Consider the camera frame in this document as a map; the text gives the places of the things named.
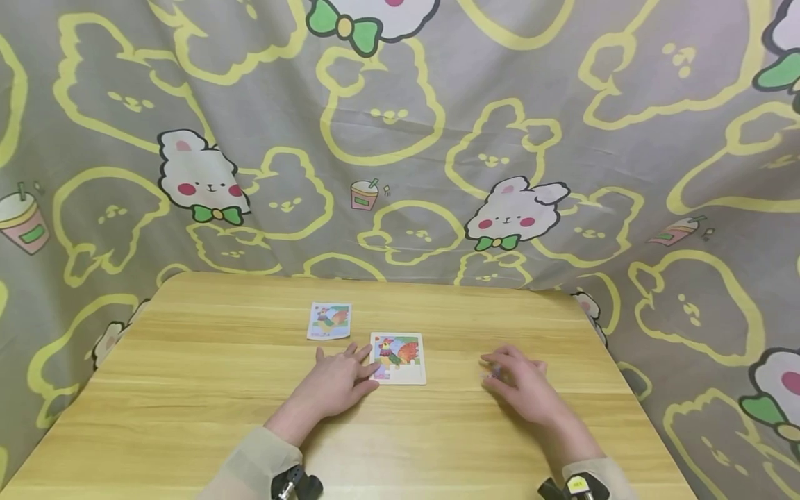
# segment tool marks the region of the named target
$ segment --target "gray curtain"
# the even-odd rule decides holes
[[[700,498],[800,498],[799,59],[800,0],[7,2],[0,476],[203,270],[559,288]]]

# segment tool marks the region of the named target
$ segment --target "wood grain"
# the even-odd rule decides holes
[[[313,301],[352,302],[360,345],[373,331],[421,333],[428,375],[315,431],[304,452],[325,498],[536,498],[546,460],[480,385],[478,355],[502,342],[548,361],[642,498],[694,498],[569,296],[207,273],[160,289],[0,498],[193,498],[313,365]]]

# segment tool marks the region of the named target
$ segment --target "drink cup illustration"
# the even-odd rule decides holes
[[[681,220],[664,229],[664,231],[658,236],[654,236],[647,241],[648,243],[659,243],[664,246],[672,246],[698,230],[700,227],[700,221],[704,220],[706,220],[706,217],[703,215],[682,218]]]
[[[36,198],[21,182],[19,191],[0,199],[0,232],[31,255],[50,238]]]
[[[350,206],[356,210],[372,210],[378,199],[378,180],[356,181],[350,186]]]

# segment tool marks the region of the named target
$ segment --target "rooster puzzle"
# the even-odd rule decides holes
[[[334,340],[349,337],[352,315],[350,304],[314,302],[311,305],[311,317],[308,321],[306,337],[311,340]]]
[[[425,357],[420,334],[372,334],[370,362],[381,363],[372,376],[381,384],[424,386]]]

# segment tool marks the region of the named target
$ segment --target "sleeve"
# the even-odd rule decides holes
[[[625,473],[611,458],[595,458],[571,463],[562,470],[564,480],[579,472],[588,472],[606,485],[611,493],[609,500],[638,500],[639,498],[625,477]]]
[[[300,450],[258,427],[225,460],[198,500],[270,500],[273,478],[301,461]]]

